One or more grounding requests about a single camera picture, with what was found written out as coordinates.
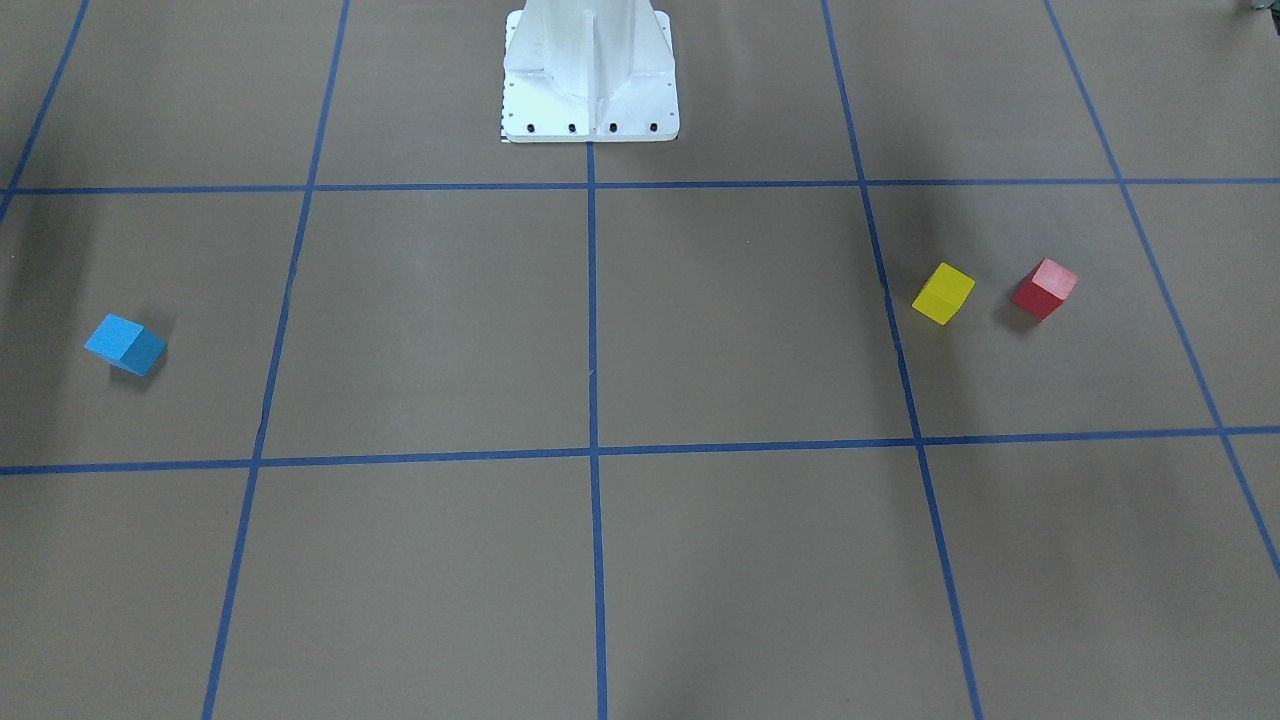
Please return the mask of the red wooden cube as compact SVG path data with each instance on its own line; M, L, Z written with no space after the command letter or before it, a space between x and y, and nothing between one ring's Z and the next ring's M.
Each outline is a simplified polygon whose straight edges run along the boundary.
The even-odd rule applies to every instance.
M1042 322L1057 311L1075 290L1079 277L1051 258L1043 258L1019 282L1011 296L1015 307Z

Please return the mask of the blue wooden cube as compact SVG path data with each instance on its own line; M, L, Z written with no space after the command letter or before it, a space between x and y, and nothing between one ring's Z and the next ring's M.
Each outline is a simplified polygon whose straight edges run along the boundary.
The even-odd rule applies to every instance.
M166 352L166 341L151 329L108 314L84 341L84 350L115 369L146 377Z

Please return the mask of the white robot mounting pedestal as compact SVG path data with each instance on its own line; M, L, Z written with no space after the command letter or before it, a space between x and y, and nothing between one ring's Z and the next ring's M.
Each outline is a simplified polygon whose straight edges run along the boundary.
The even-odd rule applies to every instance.
M649 1L527 1L504 22L500 137L641 143L680 135L669 14Z

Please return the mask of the yellow wooden cube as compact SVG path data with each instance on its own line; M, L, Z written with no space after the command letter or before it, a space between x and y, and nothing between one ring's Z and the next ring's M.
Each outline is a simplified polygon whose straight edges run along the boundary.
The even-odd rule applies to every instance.
M948 263L940 263L911 301L911 309L947 325L968 301L977 281Z

